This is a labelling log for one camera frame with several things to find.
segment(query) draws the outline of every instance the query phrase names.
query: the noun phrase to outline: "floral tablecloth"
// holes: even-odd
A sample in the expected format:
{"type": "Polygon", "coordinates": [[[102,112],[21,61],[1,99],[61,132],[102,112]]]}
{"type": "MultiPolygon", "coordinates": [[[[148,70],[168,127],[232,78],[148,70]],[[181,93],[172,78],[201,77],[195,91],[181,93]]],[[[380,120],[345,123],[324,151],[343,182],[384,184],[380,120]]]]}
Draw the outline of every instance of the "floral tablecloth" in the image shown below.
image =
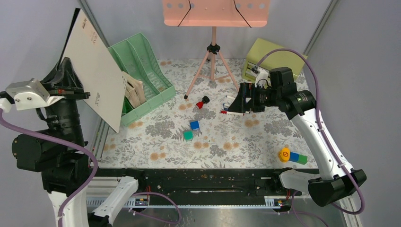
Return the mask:
{"type": "MultiPolygon", "coordinates": [[[[243,59],[227,60],[238,83],[243,59]]],[[[148,113],[120,133],[112,129],[100,159],[100,167],[138,168],[316,168],[316,162],[299,130],[276,107],[245,116],[219,113],[226,95],[237,92],[230,78],[210,81],[198,78],[187,100],[183,98],[201,60],[160,60],[164,75],[173,83],[177,95],[148,113]],[[203,96],[210,102],[202,109],[195,104],[203,96]],[[183,131],[189,121],[198,120],[200,131],[192,141],[185,141],[183,131]],[[285,146],[308,156],[306,165],[280,162],[278,152],[285,146]]],[[[210,63],[203,66],[203,75],[210,63]]],[[[226,75],[221,60],[216,63],[216,77],[226,75]]],[[[307,89],[303,76],[296,80],[298,90],[307,89]]]]}

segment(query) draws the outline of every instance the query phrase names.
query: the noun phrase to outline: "gray wall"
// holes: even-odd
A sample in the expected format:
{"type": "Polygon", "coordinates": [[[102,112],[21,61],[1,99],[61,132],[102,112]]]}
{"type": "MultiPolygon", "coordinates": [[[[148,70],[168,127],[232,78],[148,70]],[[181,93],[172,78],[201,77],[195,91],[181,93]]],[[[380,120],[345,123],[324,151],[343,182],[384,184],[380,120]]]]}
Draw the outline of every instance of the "gray wall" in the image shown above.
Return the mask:
{"type": "Polygon", "coordinates": [[[328,129],[367,175],[365,227],[400,225],[400,12],[399,0],[340,1],[309,55],[328,129]]]}
{"type": "MultiPolygon", "coordinates": [[[[110,45],[142,32],[157,58],[191,59],[203,58],[211,41],[210,27],[166,26],[161,0],[87,1],[110,45]]],[[[271,0],[265,27],[219,27],[217,43],[226,58],[245,58],[258,37],[303,52],[329,3],[271,0]]]]}
{"type": "MultiPolygon", "coordinates": [[[[0,90],[11,82],[42,79],[60,57],[76,0],[0,0],[0,90]]],[[[98,118],[84,102],[79,103],[85,120],[85,139],[91,141],[98,118]]],[[[34,110],[5,113],[18,126],[41,130],[34,110]]],[[[0,226],[53,227],[52,205],[43,190],[39,173],[17,169],[11,143],[18,133],[0,126],[0,226]]]]}

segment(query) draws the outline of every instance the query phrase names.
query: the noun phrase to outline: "white board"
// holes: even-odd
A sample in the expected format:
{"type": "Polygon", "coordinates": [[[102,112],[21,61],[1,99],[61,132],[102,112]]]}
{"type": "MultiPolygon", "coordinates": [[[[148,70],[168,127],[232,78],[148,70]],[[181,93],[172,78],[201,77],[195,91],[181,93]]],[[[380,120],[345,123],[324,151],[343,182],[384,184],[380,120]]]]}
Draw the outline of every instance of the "white board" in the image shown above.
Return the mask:
{"type": "Polygon", "coordinates": [[[84,91],[90,92],[85,102],[118,133],[127,81],[82,10],[72,23],[62,58],[71,59],[84,91]]]}

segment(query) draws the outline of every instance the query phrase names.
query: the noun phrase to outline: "blue block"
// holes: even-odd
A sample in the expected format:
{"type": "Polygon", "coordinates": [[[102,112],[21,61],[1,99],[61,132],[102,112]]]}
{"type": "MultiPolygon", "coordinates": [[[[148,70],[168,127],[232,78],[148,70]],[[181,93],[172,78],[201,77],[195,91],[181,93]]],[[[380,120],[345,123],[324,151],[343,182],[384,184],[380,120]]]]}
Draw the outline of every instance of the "blue block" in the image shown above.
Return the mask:
{"type": "Polygon", "coordinates": [[[190,124],[192,130],[198,130],[199,129],[199,122],[198,121],[192,121],[192,122],[189,122],[189,124],[190,124]]]}
{"type": "Polygon", "coordinates": [[[297,162],[299,160],[299,154],[290,152],[289,160],[291,162],[297,162]]]}

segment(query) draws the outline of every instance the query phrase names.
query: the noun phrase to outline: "pink tripod leg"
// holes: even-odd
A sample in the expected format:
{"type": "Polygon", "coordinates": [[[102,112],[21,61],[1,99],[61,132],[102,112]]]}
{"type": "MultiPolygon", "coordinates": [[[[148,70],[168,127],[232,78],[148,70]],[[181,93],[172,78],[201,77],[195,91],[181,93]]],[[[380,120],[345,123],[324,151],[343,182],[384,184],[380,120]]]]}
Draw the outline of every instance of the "pink tripod leg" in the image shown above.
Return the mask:
{"type": "Polygon", "coordinates": [[[211,79],[211,81],[214,81],[215,64],[216,64],[216,55],[212,53],[211,62],[210,62],[210,79],[211,79]]]}
{"type": "Polygon", "coordinates": [[[192,87],[193,87],[193,85],[195,84],[195,81],[196,81],[196,79],[198,78],[199,73],[201,72],[202,67],[203,67],[203,65],[205,64],[205,61],[206,61],[206,59],[208,58],[208,56],[209,56],[209,52],[206,52],[206,55],[205,55],[205,57],[203,58],[202,63],[200,64],[199,69],[198,69],[198,71],[196,72],[195,77],[194,77],[193,80],[192,80],[191,85],[189,85],[189,88],[188,88],[187,93],[184,95],[184,99],[187,99],[187,98],[188,98],[188,95],[189,95],[189,93],[191,92],[192,87]]]}
{"type": "Polygon", "coordinates": [[[212,54],[213,54],[212,52],[209,53],[208,61],[210,61],[212,59],[212,54]]]}
{"type": "Polygon", "coordinates": [[[223,54],[221,53],[221,51],[219,51],[218,54],[220,55],[220,58],[221,58],[221,60],[223,61],[223,64],[224,64],[224,66],[226,67],[228,74],[230,75],[230,77],[231,77],[231,79],[232,79],[232,81],[233,81],[235,87],[237,88],[237,91],[239,91],[239,86],[238,86],[237,82],[235,81],[234,76],[233,76],[233,74],[231,73],[230,68],[229,68],[228,65],[227,65],[226,60],[224,59],[223,54]]]}

